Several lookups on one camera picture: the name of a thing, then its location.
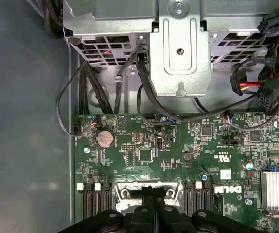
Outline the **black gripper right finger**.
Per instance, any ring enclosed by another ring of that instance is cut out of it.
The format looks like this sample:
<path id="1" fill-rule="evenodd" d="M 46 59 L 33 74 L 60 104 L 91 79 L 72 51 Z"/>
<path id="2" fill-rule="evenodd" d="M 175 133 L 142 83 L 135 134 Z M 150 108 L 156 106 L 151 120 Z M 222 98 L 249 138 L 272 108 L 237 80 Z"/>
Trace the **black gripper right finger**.
<path id="1" fill-rule="evenodd" d="M 260 230 L 209 210 L 198 210 L 189 217 L 180 213 L 175 206 L 165 204 L 166 192 L 153 189 L 155 209 L 158 213 L 162 233 L 260 233 Z"/>

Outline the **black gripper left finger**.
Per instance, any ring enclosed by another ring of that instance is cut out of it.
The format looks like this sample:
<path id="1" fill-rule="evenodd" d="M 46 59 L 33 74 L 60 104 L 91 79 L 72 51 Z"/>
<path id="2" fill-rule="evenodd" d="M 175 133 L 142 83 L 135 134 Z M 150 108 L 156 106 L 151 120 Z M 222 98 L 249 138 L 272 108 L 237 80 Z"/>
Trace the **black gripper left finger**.
<path id="1" fill-rule="evenodd" d="M 67 227 L 62 233 L 151 233 L 154 228 L 155 202 L 151 186 L 142 188 L 142 205 L 132 214 L 105 210 Z"/>

